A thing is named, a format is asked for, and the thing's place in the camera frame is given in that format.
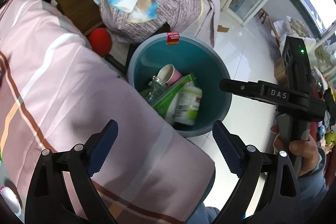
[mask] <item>small stool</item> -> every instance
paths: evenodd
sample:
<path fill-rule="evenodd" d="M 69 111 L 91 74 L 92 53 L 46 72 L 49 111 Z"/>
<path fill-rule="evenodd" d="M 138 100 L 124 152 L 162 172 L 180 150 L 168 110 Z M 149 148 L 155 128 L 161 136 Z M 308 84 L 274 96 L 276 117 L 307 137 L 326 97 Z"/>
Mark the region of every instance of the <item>small stool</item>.
<path fill-rule="evenodd" d="M 261 12 L 261 16 L 259 17 L 260 19 L 261 18 L 263 18 L 262 19 L 262 24 L 264 24 L 265 23 L 265 20 L 266 20 L 266 17 L 268 16 L 268 13 L 263 9 L 263 8 L 261 8 L 260 10 L 259 10 L 259 12 Z"/>

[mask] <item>cardboard piece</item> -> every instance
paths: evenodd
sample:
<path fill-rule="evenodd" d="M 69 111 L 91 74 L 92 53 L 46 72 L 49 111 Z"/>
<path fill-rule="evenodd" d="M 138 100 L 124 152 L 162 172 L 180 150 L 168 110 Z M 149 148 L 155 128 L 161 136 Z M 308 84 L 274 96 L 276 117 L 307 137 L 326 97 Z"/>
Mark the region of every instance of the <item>cardboard piece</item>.
<path fill-rule="evenodd" d="M 285 72 L 285 65 L 282 58 L 279 58 L 274 63 L 274 77 L 281 86 L 287 85 L 287 76 Z"/>
<path fill-rule="evenodd" d="M 222 25 L 218 25 L 217 32 L 228 32 L 230 28 L 223 27 Z"/>

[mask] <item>teal plastic bucket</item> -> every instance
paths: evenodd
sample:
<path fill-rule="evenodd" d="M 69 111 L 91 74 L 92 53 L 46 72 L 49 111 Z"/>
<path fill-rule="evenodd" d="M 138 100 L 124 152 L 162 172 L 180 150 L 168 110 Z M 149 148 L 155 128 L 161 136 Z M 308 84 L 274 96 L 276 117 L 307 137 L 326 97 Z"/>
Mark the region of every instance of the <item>teal plastic bucket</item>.
<path fill-rule="evenodd" d="M 180 135 L 194 137 L 212 130 L 216 120 L 223 121 L 231 105 L 231 93 L 222 92 L 219 82 L 230 75 L 215 51 L 197 38 L 180 34 L 177 45 L 167 45 L 167 34 L 162 33 L 144 41 L 132 56 L 128 68 L 128 82 L 137 91 L 147 88 L 153 75 L 173 64 L 182 74 L 195 74 L 198 87 L 203 91 L 201 105 L 192 127 L 174 126 Z"/>

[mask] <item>paper cup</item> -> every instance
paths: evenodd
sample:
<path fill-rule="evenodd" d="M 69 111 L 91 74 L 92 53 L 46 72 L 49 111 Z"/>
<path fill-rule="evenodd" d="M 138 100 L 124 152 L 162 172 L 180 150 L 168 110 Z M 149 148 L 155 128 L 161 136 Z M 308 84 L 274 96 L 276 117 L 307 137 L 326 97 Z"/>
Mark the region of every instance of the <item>paper cup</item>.
<path fill-rule="evenodd" d="M 163 84 L 173 85 L 182 78 L 182 75 L 172 64 L 168 64 L 160 69 L 157 74 Z"/>

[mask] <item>red round object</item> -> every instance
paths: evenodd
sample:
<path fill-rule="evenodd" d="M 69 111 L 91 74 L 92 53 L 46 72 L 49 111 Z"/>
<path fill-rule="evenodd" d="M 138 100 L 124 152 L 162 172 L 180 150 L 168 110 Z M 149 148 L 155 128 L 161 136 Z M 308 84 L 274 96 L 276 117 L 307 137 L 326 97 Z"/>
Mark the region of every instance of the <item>red round object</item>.
<path fill-rule="evenodd" d="M 105 28 L 97 28 L 89 35 L 92 50 L 104 57 L 112 48 L 112 41 L 109 32 Z"/>

